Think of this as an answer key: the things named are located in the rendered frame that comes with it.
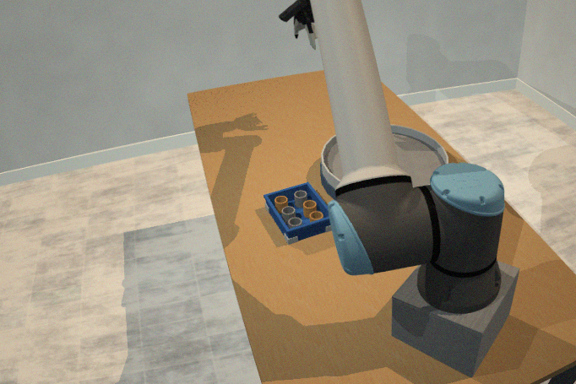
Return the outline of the grey metal bushing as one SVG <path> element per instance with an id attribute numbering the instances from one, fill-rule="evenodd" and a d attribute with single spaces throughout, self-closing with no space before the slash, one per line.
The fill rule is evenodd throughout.
<path id="1" fill-rule="evenodd" d="M 297 227 L 299 225 L 302 225 L 302 220 L 300 218 L 297 218 L 297 217 L 291 218 L 288 221 L 288 225 L 289 225 L 289 228 Z"/>
<path id="2" fill-rule="evenodd" d="M 282 219 L 284 220 L 285 224 L 288 224 L 289 219 L 296 217 L 296 210 L 291 207 L 287 206 L 282 208 Z"/>
<path id="3" fill-rule="evenodd" d="M 297 191 L 294 193 L 295 206 L 303 208 L 303 203 L 307 201 L 307 193 L 305 191 Z"/>

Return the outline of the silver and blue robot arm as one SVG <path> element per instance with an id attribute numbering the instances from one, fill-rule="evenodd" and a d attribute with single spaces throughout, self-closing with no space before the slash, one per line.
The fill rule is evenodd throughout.
<path id="1" fill-rule="evenodd" d="M 489 306 L 501 285 L 503 183 L 460 162 L 413 187 L 398 164 L 361 0 L 310 3 L 343 174 L 328 203 L 342 268 L 363 275 L 421 265 L 417 288 L 430 306 L 455 314 Z"/>

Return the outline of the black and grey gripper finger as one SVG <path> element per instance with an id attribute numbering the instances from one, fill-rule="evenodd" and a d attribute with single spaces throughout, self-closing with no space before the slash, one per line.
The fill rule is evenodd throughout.
<path id="1" fill-rule="evenodd" d="M 303 30 L 303 29 L 305 29 L 305 25 L 302 23 L 298 23 L 296 16 L 294 16 L 294 35 L 295 35 L 296 39 L 298 37 L 298 31 Z"/>
<path id="2" fill-rule="evenodd" d="M 307 17 L 307 15 L 305 15 L 304 17 L 305 17 L 305 29 L 308 34 L 308 39 L 310 40 L 310 45 L 314 50 L 316 50 L 315 39 L 318 38 L 318 36 L 315 25 L 311 23 L 311 20 L 310 18 Z"/>

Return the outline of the blue crate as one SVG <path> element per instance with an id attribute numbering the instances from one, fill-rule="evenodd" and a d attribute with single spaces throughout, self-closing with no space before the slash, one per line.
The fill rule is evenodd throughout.
<path id="1" fill-rule="evenodd" d="M 305 191 L 307 193 L 307 200 L 313 200 L 314 202 L 316 202 L 317 211 L 323 214 L 323 219 L 318 219 L 313 222 L 310 222 L 310 219 L 304 216 L 303 208 L 298 208 L 295 206 L 294 193 L 297 191 Z M 287 197 L 288 206 L 291 206 L 296 210 L 296 217 L 302 220 L 302 225 L 289 229 L 289 225 L 285 224 L 284 220 L 282 219 L 282 214 L 279 214 L 275 208 L 274 200 L 278 196 Z M 293 187 L 288 187 L 286 189 L 282 189 L 276 192 L 264 194 L 264 199 L 266 200 L 265 203 L 266 210 L 272 216 L 275 223 L 278 225 L 288 245 L 296 243 L 308 237 L 312 237 L 315 235 L 322 234 L 324 232 L 331 231 L 328 206 L 323 201 L 323 199 L 317 194 L 317 192 L 313 189 L 313 187 L 310 185 L 309 182 L 302 183 L 300 185 L 296 185 Z"/>

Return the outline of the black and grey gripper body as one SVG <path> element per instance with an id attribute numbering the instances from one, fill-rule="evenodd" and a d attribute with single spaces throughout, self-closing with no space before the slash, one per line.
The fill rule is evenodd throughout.
<path id="1" fill-rule="evenodd" d="M 310 0 L 306 0 L 307 1 L 307 6 L 304 7 L 301 11 L 299 11 L 296 14 L 296 19 L 298 22 L 305 24 L 305 15 L 307 15 L 307 17 L 311 19 L 311 22 L 314 23 L 314 18 L 313 18 L 313 14 L 312 14 L 312 7 L 311 7 L 311 3 Z"/>

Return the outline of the bronze bushing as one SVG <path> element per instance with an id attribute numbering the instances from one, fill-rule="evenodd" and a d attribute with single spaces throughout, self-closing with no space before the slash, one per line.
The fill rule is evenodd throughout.
<path id="1" fill-rule="evenodd" d="M 313 222 L 318 219 L 323 219 L 323 214 L 319 211 L 314 211 L 310 213 L 310 222 Z"/>
<path id="2" fill-rule="evenodd" d="M 288 206 L 288 199 L 285 196 L 278 196 L 274 200 L 275 208 L 279 214 L 282 214 L 282 208 Z"/>
<path id="3" fill-rule="evenodd" d="M 310 219 L 310 213 L 317 211 L 317 204 L 313 200 L 308 200 L 303 203 L 303 214 L 306 218 Z"/>

